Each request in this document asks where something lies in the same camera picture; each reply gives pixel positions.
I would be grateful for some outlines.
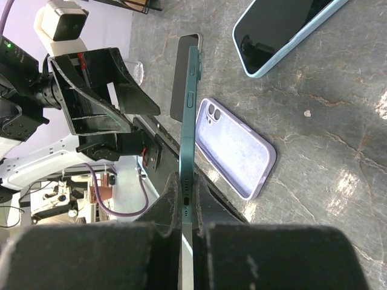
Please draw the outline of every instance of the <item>table surface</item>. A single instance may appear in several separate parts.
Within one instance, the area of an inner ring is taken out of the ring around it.
[[[131,59],[141,87],[169,117],[179,37],[200,32],[198,104],[212,97],[271,142],[277,162],[260,196],[242,201],[211,165],[197,164],[259,224],[322,224],[352,241],[372,289],[387,287],[387,0],[350,0],[261,79],[243,71],[232,28],[250,0],[165,0],[134,13]]]

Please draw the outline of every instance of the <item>phone screen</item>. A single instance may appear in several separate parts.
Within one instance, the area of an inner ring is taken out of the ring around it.
[[[256,0],[235,27],[247,71],[256,73],[332,0]]]
[[[180,37],[177,48],[174,86],[172,88],[171,118],[182,122],[184,110],[184,96],[186,94],[187,69],[189,48],[197,47],[199,35],[190,34]]]

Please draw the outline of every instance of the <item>red component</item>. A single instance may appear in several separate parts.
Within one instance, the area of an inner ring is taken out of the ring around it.
[[[80,60],[80,68],[85,69],[86,64],[85,64],[85,59],[83,58],[83,53],[79,53],[78,58]]]
[[[141,157],[143,158],[143,165],[145,165],[147,167],[148,163],[145,160],[145,152],[146,152],[146,148],[144,148],[144,150],[142,151]]]

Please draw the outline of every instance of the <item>black smartphone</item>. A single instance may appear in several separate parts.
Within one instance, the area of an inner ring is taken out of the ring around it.
[[[197,46],[201,51],[202,37],[200,34],[181,36],[177,48],[174,85],[172,88],[171,109],[169,115],[179,122],[183,121],[184,95],[186,93],[189,48]]]
[[[246,74],[263,76],[346,2],[348,0],[253,1],[233,31]]]

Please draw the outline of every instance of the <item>phone case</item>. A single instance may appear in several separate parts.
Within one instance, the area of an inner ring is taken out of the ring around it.
[[[212,98],[199,108],[196,145],[245,201],[259,195],[275,161],[272,145]]]
[[[262,77],[264,76],[268,71],[270,71],[281,59],[283,59],[294,47],[296,47],[300,42],[302,42],[309,34],[311,34],[318,26],[323,24],[329,17],[331,17],[338,9],[341,8],[345,3],[347,3],[349,0],[332,0],[329,5],[322,10],[319,14],[316,15],[307,25],[305,25],[296,35],[294,35],[288,44],[286,44],[284,47],[282,47],[267,63],[265,63],[261,69],[259,69],[256,73],[250,74],[244,64],[241,52],[239,51],[238,44],[235,40],[235,28],[241,21],[241,19],[244,17],[244,15],[248,12],[250,7],[254,5],[256,1],[260,0],[254,0],[246,9],[246,11],[242,14],[242,16],[238,19],[236,22],[233,31],[232,31],[232,38],[234,41],[234,45],[236,48],[236,51],[238,53],[239,59],[241,60],[243,69],[245,73],[249,77]]]

